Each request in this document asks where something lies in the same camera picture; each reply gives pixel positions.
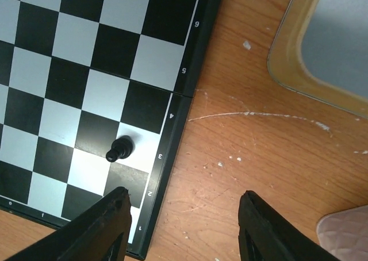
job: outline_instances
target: wooden surface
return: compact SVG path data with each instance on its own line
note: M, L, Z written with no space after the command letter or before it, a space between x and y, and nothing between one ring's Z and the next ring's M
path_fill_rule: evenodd
M187 123L147 260L239 260L237 209L246 190L314 241L323 215L368 204L367 121L291 92L267 72L288 3L223 1L189 118L257 114ZM0 259L49 233L1 212Z

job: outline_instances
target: pink fabric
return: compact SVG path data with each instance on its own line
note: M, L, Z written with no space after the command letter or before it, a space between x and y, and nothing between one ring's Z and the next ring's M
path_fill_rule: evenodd
M341 261L368 261L368 205L323 217L320 245Z

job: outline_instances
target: wooden frame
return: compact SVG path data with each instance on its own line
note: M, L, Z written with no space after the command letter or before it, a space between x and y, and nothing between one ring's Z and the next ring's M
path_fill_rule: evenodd
M368 99L317 79L303 62L301 44L318 1L290 1L271 46L269 73L290 90L368 118Z

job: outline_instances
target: white paint speck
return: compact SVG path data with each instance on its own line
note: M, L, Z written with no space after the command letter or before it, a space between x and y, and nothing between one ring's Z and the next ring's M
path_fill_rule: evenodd
M246 49L246 50L251 50L252 46L251 44L249 43L249 41L245 41L243 43L243 47Z
M321 127L321 129L325 130L325 131L329 131L329 126L324 125L321 122L316 122L316 125Z

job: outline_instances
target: black chess pawn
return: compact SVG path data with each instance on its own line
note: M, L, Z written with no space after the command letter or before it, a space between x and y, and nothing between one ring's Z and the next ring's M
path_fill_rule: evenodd
M123 136L115 140L111 150L107 152L106 159L115 162L118 159L126 159L133 152L133 143L129 136Z

